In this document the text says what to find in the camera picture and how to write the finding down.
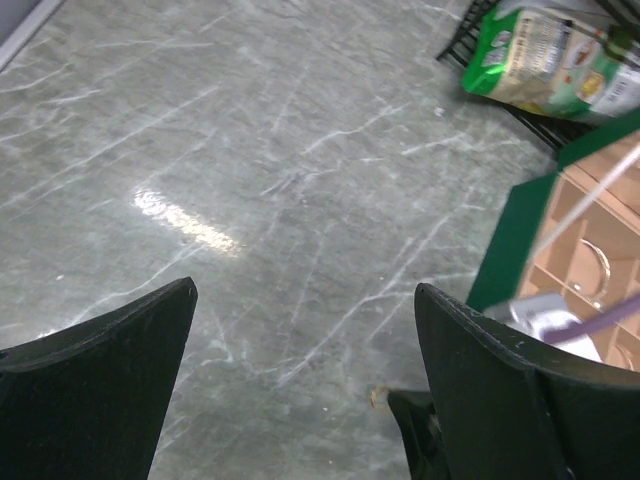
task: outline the purple cord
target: purple cord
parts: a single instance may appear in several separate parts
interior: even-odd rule
[[[568,328],[561,330],[549,330],[542,334],[542,341],[545,343],[555,344],[572,340],[582,335],[595,333],[603,328],[615,325],[625,318],[628,318],[640,311],[640,293],[636,293],[633,297],[618,303],[604,313],[601,313],[592,320],[584,323],[577,323]]]

